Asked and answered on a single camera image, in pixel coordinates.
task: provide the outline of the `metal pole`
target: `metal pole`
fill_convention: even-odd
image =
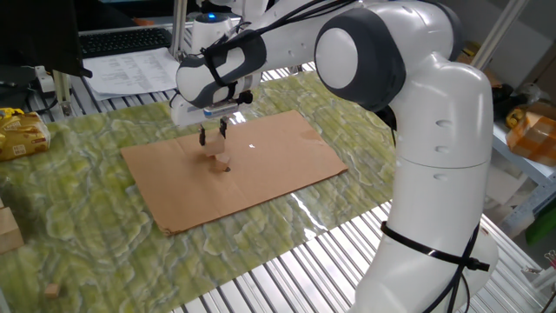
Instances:
[[[472,66],[479,70],[486,68],[507,31],[512,27],[513,22],[517,21],[528,3],[529,0],[510,0],[485,42],[480,46],[479,52],[471,62]]]
[[[174,25],[172,29],[172,45],[170,46],[170,53],[176,60],[179,61],[183,47],[183,36],[185,31],[185,22],[187,20],[188,0],[175,0],[174,1]]]

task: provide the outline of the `table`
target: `table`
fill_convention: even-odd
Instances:
[[[119,149],[196,127],[177,129],[164,103],[49,123],[49,152],[0,163],[0,196],[26,242],[0,256],[12,311],[169,311],[391,198],[394,149],[374,114],[332,96],[315,73],[255,96],[231,123],[298,109],[350,171],[167,238]],[[48,283],[61,284],[59,299],[44,298]]]

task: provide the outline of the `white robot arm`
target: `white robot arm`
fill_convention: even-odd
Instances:
[[[314,60],[336,96],[365,110],[393,110],[393,208],[350,312],[457,310],[497,263],[495,242],[478,226],[492,96],[480,71],[452,62],[461,39],[457,17],[439,4],[281,0],[177,72],[185,101],[205,108],[241,99],[265,70]],[[174,105],[173,118],[181,114]]]

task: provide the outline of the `brown cardboard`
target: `brown cardboard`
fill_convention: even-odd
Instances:
[[[216,170],[199,136],[122,149],[167,235],[244,210],[348,169],[297,111],[230,125],[230,172]]]

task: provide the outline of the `wooden block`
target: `wooden block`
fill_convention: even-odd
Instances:
[[[58,294],[60,294],[60,285],[57,283],[49,283],[46,286],[46,290],[44,291],[44,295],[49,299],[56,299],[58,298]]]
[[[0,255],[23,245],[23,238],[11,209],[0,209]]]
[[[224,139],[220,132],[208,134],[205,139],[205,145],[203,146],[207,157],[224,153],[225,142],[226,139]]]
[[[216,155],[215,166],[217,170],[226,171],[229,166],[229,156],[225,153]]]

